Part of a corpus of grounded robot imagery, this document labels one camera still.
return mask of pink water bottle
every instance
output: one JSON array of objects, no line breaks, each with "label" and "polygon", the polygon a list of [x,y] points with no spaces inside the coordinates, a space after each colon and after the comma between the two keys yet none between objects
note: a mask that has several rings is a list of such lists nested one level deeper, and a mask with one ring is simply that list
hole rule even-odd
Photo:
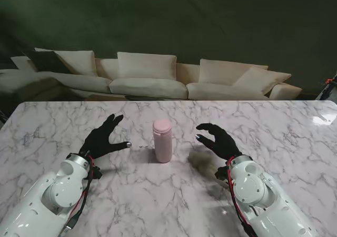
[{"label": "pink water bottle", "polygon": [[153,123],[154,149],[157,160],[169,162],[172,158],[172,129],[169,120],[156,120]]}]

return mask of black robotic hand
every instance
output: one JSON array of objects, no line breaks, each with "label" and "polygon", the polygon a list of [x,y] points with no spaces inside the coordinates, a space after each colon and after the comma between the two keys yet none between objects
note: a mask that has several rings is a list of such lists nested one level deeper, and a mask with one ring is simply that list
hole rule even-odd
[{"label": "black robotic hand", "polygon": [[115,115],[112,114],[99,128],[92,130],[85,139],[80,149],[80,154],[89,155],[91,158],[96,159],[105,154],[131,147],[131,143],[128,141],[117,144],[110,144],[109,142],[110,134],[123,117],[123,115],[120,115],[115,118]]},{"label": "black robotic hand", "polygon": [[205,123],[198,125],[196,128],[198,130],[206,130],[210,134],[214,135],[215,142],[201,134],[197,134],[196,138],[198,141],[212,150],[218,157],[228,161],[231,157],[242,155],[233,138],[219,126],[211,123]]}]

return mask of marble countertop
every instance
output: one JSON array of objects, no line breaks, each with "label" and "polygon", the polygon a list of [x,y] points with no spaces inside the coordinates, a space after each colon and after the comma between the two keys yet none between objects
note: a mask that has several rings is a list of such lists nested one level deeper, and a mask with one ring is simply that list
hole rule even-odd
[{"label": "marble countertop", "polygon": [[[96,160],[103,177],[68,236],[246,236],[229,192],[187,161],[190,152],[208,152],[194,138],[204,122],[226,129],[277,178],[321,236],[337,236],[337,106],[329,101],[23,103],[0,130],[0,220],[112,113],[124,120],[111,142],[133,146]],[[158,164],[152,123],[163,117],[174,152]]]}]

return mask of table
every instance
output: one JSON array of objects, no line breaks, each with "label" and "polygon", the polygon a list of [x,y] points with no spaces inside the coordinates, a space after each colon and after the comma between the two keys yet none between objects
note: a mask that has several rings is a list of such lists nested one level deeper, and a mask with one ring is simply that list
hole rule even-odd
[{"label": "table", "polygon": [[[208,152],[194,138],[203,122],[225,128],[274,175],[321,236],[336,236],[337,106],[329,101],[23,103],[0,131],[0,220],[112,113],[125,118],[111,142],[133,146],[96,161],[103,177],[68,236],[246,236],[229,193],[187,161],[190,152]],[[152,123],[161,117],[173,126],[166,164],[152,149]]]}]

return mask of wire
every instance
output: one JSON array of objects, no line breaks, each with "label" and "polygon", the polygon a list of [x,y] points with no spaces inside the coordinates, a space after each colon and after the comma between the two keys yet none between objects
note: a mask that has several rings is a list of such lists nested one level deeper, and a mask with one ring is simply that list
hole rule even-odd
[{"label": "wire", "polygon": [[228,170],[227,170],[227,176],[228,176],[228,184],[230,186],[230,192],[231,192],[231,196],[232,196],[232,201],[233,201],[233,204],[235,206],[235,209],[236,209],[236,212],[237,214],[239,214],[239,219],[241,218],[241,222],[244,222],[245,224],[248,224],[247,223],[247,220],[246,218],[243,216],[242,212],[240,211],[239,209],[239,206],[237,205],[236,201],[235,201],[235,195],[234,195],[234,190],[233,190],[233,183],[232,183],[232,178],[231,178],[231,172],[230,172],[230,164],[231,164],[231,161],[234,159],[234,157],[231,157],[228,161],[227,161],[227,166],[228,166]]},{"label": "wire", "polygon": [[85,192],[86,192],[86,191],[83,191],[83,192],[82,192],[82,195],[81,195],[80,199],[79,199],[78,202],[75,204],[75,207],[72,209],[72,212],[70,213],[70,215],[72,215],[73,212],[75,211],[75,209],[77,208],[77,206],[78,206],[78,204],[79,204],[80,200],[82,199],[82,197],[83,197],[83,195],[84,195]]},{"label": "wire", "polygon": [[231,178],[231,171],[230,171],[230,164],[231,164],[231,161],[234,159],[234,156],[231,157],[228,161],[227,161],[227,166],[228,166],[228,169],[227,169],[227,177],[228,177],[228,185],[230,187],[230,192],[231,192],[231,197],[232,197],[232,201],[233,201],[233,204],[234,204],[234,207],[235,207],[235,210],[236,210],[236,213],[239,217],[239,220],[241,221],[241,225],[243,226],[243,229],[245,230],[246,234],[248,236],[251,236],[251,237],[256,237],[256,233],[254,232],[254,229],[252,228],[251,225],[249,225],[247,223],[247,220],[246,218],[243,216],[242,212],[240,211],[240,208],[239,206],[237,205],[236,203],[236,200],[235,200],[235,194],[234,194],[234,190],[233,190],[233,183],[232,183],[232,178]]},{"label": "wire", "polygon": [[67,227],[70,228],[70,229],[74,228],[74,226],[76,225],[76,223],[78,221],[78,218],[81,216],[81,214],[83,212],[83,209],[84,209],[84,206],[85,206],[85,203],[86,203],[86,199],[88,197],[90,184],[91,184],[91,181],[93,180],[93,175],[94,175],[94,171],[93,171],[93,167],[94,167],[93,159],[90,156],[88,156],[88,158],[86,160],[89,161],[88,184],[87,184],[85,190],[82,193],[82,194],[84,194],[84,197],[83,197],[83,202],[81,204],[81,207],[80,207],[79,211],[76,212],[76,214],[74,216],[72,216],[70,218],[70,220],[68,221],[68,223],[67,223]]}]

